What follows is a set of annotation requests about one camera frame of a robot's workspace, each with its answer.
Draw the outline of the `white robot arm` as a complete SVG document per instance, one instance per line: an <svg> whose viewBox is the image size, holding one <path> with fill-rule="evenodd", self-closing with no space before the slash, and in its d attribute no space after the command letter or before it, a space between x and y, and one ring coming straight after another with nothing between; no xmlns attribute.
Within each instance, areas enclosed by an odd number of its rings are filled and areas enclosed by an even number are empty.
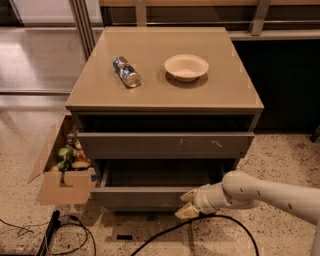
<svg viewBox="0 0 320 256"><path fill-rule="evenodd" d="M222 181L192 189L180 199L185 205L175 216L179 219L213 214L221 208L249 209L264 202L316 226L311 256L320 256L320 190L270 182L241 171L226 173Z"/></svg>

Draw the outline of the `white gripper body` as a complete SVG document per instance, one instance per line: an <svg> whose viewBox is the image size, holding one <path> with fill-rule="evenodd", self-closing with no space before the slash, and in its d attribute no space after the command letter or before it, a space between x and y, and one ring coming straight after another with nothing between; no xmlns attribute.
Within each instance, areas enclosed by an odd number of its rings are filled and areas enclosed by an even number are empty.
<svg viewBox="0 0 320 256"><path fill-rule="evenodd" d="M193 204L203 214L215 213L230 205L230 197L224 192L222 183L199 187L193 197Z"/></svg>

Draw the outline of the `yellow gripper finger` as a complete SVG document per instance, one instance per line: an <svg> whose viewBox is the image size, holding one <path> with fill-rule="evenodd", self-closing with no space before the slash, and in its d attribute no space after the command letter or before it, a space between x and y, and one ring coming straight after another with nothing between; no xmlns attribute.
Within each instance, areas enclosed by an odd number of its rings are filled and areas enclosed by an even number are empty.
<svg viewBox="0 0 320 256"><path fill-rule="evenodd" d="M181 201L185 203L192 202L196 192L197 192L197 189L192 189L186 192L180 197Z"/></svg>
<svg viewBox="0 0 320 256"><path fill-rule="evenodd" d="M196 218L199 216L199 210L192 202L189 202L186 205L184 205L181 209L179 209L175 213L175 216L179 219Z"/></svg>

